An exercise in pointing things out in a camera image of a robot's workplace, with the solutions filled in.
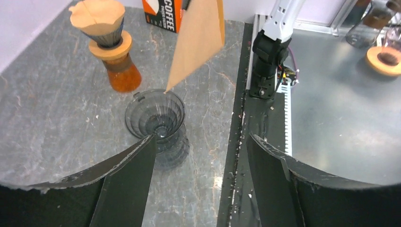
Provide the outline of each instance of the cable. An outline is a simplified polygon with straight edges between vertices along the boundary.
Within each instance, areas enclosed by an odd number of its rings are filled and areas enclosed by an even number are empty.
[[[290,47],[288,47],[289,53],[291,54],[291,58],[292,58],[292,62],[294,63],[294,68],[295,68],[295,80],[298,80],[299,77],[299,68],[296,65],[296,61],[295,61],[295,56],[294,56],[294,52],[292,51],[292,49]]]
[[[280,78],[279,78],[279,80],[277,81],[277,85],[276,85],[276,89],[274,90],[274,93],[276,93],[277,92],[277,90],[279,89],[279,86],[280,86],[280,84],[281,84],[281,81],[283,80],[283,77],[284,77],[284,65],[279,65],[279,68],[281,68],[281,73],[280,73]]]

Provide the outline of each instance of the marble countertop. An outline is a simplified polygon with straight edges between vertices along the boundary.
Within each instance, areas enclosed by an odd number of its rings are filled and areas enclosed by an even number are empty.
[[[125,150],[137,141],[124,125],[132,95],[166,86],[177,34],[126,9],[143,79],[120,94],[69,15],[64,10],[0,75],[0,184],[58,181]],[[144,226],[215,225],[243,29],[226,21],[224,49],[173,89],[187,110],[190,154],[178,168],[154,172]]]

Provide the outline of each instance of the paper coffee filter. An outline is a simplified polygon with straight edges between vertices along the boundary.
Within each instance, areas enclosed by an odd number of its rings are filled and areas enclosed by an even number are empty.
[[[120,27],[125,7],[114,0],[84,0],[69,11],[74,27],[88,35],[105,35]]]
[[[166,91],[218,53],[224,41],[223,0],[191,0],[181,22]]]

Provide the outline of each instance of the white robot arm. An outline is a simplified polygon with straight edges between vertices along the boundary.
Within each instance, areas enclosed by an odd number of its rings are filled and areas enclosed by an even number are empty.
[[[278,0],[266,23],[264,35],[272,40],[280,39],[282,43],[290,39],[294,23],[305,0]]]
[[[288,57],[294,23],[305,0],[278,0],[253,41],[258,56],[252,68],[250,96],[274,99],[277,67]]]

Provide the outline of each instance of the white wall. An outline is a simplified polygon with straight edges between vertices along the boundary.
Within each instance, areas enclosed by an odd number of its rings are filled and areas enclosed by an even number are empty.
[[[0,72],[2,72],[71,0],[2,0]]]
[[[119,0],[142,8],[141,0]],[[330,24],[345,0],[306,0],[298,19]],[[5,69],[71,0],[3,0],[0,7],[0,72]],[[225,19],[253,22],[268,15],[274,0],[224,0]]]

